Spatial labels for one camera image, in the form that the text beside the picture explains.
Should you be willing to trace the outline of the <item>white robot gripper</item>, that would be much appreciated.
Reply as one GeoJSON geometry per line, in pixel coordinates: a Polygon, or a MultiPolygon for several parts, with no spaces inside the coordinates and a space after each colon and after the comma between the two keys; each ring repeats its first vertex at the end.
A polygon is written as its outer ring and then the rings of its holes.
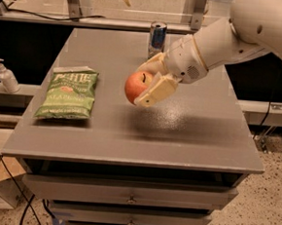
{"type": "Polygon", "coordinates": [[[193,35],[187,34],[171,44],[166,53],[156,54],[142,63],[137,71],[155,74],[148,88],[134,99],[135,105],[150,107],[174,94],[180,80],[190,84],[205,77],[208,68],[193,35]]]}

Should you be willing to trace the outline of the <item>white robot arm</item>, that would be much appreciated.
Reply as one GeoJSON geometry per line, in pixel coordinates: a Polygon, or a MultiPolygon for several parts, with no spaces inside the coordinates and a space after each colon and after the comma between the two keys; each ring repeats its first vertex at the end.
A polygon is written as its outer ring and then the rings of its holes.
{"type": "Polygon", "coordinates": [[[152,106],[215,67],[266,53],[282,60],[282,0],[232,0],[227,18],[185,35],[139,67],[154,79],[134,103],[152,106]]]}

